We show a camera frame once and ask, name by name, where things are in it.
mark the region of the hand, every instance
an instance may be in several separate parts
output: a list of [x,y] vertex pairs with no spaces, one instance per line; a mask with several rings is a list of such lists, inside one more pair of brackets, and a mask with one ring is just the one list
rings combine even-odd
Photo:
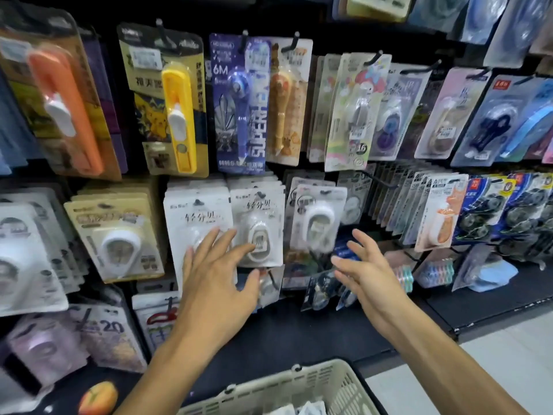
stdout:
[[362,262],[331,258],[336,278],[356,294],[363,310],[377,331],[389,339],[394,317],[402,317],[405,308],[413,305],[378,245],[361,230],[353,230],[360,244],[349,241],[348,248]]
[[242,244],[227,251],[236,230],[228,230],[215,241],[218,234],[219,229],[211,230],[195,253],[191,247],[186,251],[183,297],[170,336],[173,342],[191,338],[195,348],[209,359],[244,326],[259,295],[258,269],[250,272],[241,292],[233,281],[238,263],[255,249],[254,245]]

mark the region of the red label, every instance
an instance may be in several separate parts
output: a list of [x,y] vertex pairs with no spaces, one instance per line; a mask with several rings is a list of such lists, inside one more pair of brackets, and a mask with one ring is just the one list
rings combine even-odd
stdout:
[[473,179],[471,181],[471,186],[470,186],[470,190],[476,190],[478,189],[478,187],[480,186],[480,179]]
[[507,90],[511,85],[511,80],[498,80],[493,85],[494,90]]

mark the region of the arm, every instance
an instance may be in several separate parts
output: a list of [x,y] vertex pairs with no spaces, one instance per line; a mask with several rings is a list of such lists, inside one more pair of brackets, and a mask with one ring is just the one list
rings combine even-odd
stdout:
[[255,309],[259,271],[250,273],[241,292],[233,283],[236,266],[254,246],[243,244],[227,252],[236,230],[215,241],[218,232],[211,230],[195,253],[186,251],[184,293],[171,336],[114,415],[175,415],[211,359]]
[[377,244],[354,230],[362,262],[332,257],[374,327],[398,350],[442,415],[528,415],[405,294]]

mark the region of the shopping basket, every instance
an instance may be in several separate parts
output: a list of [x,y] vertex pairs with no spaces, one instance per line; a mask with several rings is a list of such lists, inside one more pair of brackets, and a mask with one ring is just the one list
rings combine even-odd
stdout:
[[219,395],[181,408],[177,415],[262,415],[282,406],[324,401],[328,415],[387,415],[361,374],[333,359],[232,384]]

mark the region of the floor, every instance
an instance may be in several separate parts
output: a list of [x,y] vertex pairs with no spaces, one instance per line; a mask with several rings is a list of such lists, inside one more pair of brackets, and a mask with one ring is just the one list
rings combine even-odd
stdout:
[[[553,311],[461,347],[531,415],[552,413]],[[439,415],[405,364],[367,382],[389,415]]]

